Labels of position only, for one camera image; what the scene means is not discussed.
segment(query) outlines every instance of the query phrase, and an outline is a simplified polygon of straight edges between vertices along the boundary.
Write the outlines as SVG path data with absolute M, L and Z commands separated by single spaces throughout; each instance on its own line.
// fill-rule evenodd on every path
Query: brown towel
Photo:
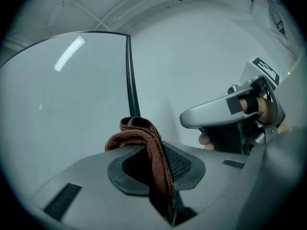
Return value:
M 171 208 L 174 198 L 173 179 L 167 160 L 161 145 L 161 136 L 155 126 L 147 119 L 141 117 L 126 117 L 120 122 L 120 131 L 113 135 L 106 143 L 105 150 L 110 151 L 133 144 L 145 144 L 149 162 L 151 163 L 153 179 L 157 190 L 155 201 L 163 205 L 158 209 L 161 214 L 166 215 Z

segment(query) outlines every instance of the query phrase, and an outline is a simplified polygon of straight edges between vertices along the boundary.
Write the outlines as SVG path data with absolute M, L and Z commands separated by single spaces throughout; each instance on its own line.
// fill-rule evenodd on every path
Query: black mesh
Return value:
M 164 146 L 164 151 L 168 160 L 168 166 L 171 171 L 173 181 L 185 176 L 192 168 L 192 163 L 185 157 L 177 154 L 171 149 Z

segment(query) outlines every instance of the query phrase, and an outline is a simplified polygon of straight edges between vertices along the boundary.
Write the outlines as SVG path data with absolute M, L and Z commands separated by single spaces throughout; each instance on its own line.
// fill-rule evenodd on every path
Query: hand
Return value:
M 257 101 L 259 106 L 259 112 L 261 113 L 259 121 L 261 121 L 264 125 L 272 124 L 275 119 L 275 109 L 273 102 L 270 102 L 262 97 L 258 97 Z M 246 113 L 248 110 L 247 101 L 245 99 L 241 99 L 240 104 L 242 106 L 244 113 Z M 291 128 L 289 127 L 287 120 L 284 120 L 278 127 L 278 134 L 284 134 L 290 130 Z M 210 138 L 204 133 L 200 135 L 199 143 L 204 145 L 205 150 L 209 151 L 215 150 L 214 145 L 210 142 Z

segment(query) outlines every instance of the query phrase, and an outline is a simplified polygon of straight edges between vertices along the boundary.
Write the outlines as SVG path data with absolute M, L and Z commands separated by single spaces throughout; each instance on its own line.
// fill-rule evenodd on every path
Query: towel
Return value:
M 135 144 L 147 146 L 155 184 L 155 188 L 151 188 L 151 193 L 154 191 L 154 199 L 151 199 L 151 202 L 165 216 L 172 207 L 174 185 L 159 132 L 149 120 L 142 117 L 123 118 L 119 127 L 121 132 L 109 139 L 105 151 Z

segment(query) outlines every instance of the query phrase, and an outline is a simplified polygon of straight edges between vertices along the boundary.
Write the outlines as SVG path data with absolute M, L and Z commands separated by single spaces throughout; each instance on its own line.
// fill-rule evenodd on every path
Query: black strap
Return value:
M 256 113 L 259 111 L 259 105 L 256 97 L 246 97 L 245 100 L 248 103 L 248 111 L 246 114 Z

